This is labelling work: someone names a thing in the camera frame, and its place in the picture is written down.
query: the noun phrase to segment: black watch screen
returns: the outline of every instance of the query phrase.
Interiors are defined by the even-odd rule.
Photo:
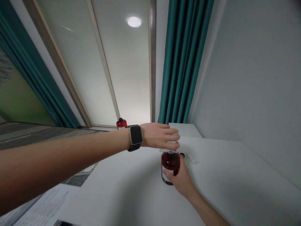
[[[131,142],[132,144],[142,143],[142,133],[140,126],[132,126],[130,127],[131,132]]]

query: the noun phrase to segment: hand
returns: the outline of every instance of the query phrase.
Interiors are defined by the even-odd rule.
[[[168,180],[173,183],[177,191],[189,200],[192,196],[198,194],[198,191],[191,180],[189,171],[184,162],[184,157],[179,153],[177,154],[180,157],[180,170],[178,174],[174,176],[166,169],[163,170],[163,173],[168,178]]]
[[[145,123],[140,127],[143,137],[141,146],[169,150],[177,150],[180,147],[177,142],[180,135],[170,135],[178,133],[177,129],[171,129],[169,125],[160,123]],[[176,141],[176,143],[167,143],[167,141]]]

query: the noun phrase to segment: teal curtain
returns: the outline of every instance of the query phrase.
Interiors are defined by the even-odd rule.
[[[78,127],[75,115],[9,0],[0,2],[0,46],[41,100],[55,124]]]
[[[187,123],[214,0],[170,0],[159,123]]]

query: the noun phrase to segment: amber bottle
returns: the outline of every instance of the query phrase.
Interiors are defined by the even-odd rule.
[[[163,173],[163,170],[166,169],[174,176],[178,174],[180,168],[180,158],[178,154],[172,152],[163,152],[161,157],[161,164],[162,164],[161,175],[164,183],[168,185],[173,185],[171,181],[167,179],[167,177]]]
[[[128,125],[126,124],[126,120],[119,118],[119,120],[116,123],[117,129],[125,129]]]

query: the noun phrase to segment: frosted glass panel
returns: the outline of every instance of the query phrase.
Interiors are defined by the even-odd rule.
[[[94,11],[120,112],[128,125],[150,122],[147,0],[95,0]],[[138,28],[126,19],[137,16]]]
[[[84,0],[39,0],[91,120],[116,125],[117,117]]]

